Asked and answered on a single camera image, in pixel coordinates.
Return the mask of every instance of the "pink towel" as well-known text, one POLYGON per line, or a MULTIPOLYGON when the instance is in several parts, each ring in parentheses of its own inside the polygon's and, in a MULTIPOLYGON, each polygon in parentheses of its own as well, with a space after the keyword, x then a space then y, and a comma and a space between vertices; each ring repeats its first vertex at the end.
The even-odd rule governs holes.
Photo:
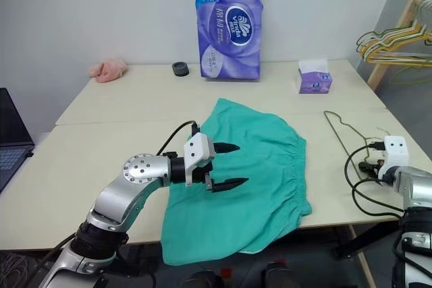
POLYGON ((120 78, 127 70, 128 66, 121 59, 107 59, 90 67, 88 75, 97 82, 110 82, 120 78))

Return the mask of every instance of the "laptop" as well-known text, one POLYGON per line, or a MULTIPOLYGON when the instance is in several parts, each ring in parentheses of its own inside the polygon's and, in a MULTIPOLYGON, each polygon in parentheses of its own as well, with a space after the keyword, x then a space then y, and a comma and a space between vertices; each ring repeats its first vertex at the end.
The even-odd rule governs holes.
POLYGON ((6 88, 0 88, 0 192, 29 156, 34 143, 6 88))

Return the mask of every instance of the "white table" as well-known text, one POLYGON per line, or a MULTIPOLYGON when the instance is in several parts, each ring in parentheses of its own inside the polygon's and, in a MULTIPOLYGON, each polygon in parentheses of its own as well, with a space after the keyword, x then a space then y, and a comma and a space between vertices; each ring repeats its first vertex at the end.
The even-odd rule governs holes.
MULTIPOLYGON (((362 113, 334 110, 366 136, 384 136, 378 127, 405 136, 412 166, 432 170, 432 162, 387 109, 362 113)), ((204 121, 205 116, 199 115, 197 121, 204 121)), ((308 141, 306 185, 313 213, 303 218, 301 227, 388 219, 365 215, 353 204, 343 176, 346 154, 322 112, 280 116, 308 141)), ((98 193, 114 180, 128 157, 143 151, 156 152, 185 119, 57 126, 0 195, 0 250, 55 246, 78 228, 98 193)), ((348 150, 362 146, 361 139, 348 128, 337 128, 348 150)), ((180 132, 167 149, 181 152, 188 134, 186 130, 180 132)), ((390 187, 368 183, 362 191, 380 201, 402 205, 401 197, 390 187)), ((167 199, 167 188, 149 197, 128 232, 130 243, 159 241, 167 199)), ((383 210, 359 201, 370 211, 383 210)))
POLYGON ((297 62, 263 63, 259 82, 208 81, 198 65, 190 65, 186 77, 174 76, 170 65, 131 66, 114 82, 91 80, 57 125, 197 119, 207 116, 218 98, 278 115, 385 108, 346 60, 330 61, 329 70, 330 93, 311 95, 298 94, 297 62))

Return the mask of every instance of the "laptop keyboard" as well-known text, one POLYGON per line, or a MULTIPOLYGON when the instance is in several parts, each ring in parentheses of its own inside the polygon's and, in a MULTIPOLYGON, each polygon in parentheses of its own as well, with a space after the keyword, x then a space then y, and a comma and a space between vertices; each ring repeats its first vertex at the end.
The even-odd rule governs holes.
POLYGON ((24 153, 23 148, 0 150, 0 170, 10 170, 24 153))

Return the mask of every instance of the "purple tissue package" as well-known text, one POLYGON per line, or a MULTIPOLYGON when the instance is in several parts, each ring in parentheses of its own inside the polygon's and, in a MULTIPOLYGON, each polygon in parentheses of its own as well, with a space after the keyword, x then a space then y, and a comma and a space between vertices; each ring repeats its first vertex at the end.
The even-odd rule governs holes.
POLYGON ((308 60, 298 63, 298 93, 328 94, 331 86, 327 60, 308 60))
POLYGON ((261 0, 196 0, 201 76, 259 79, 261 0))

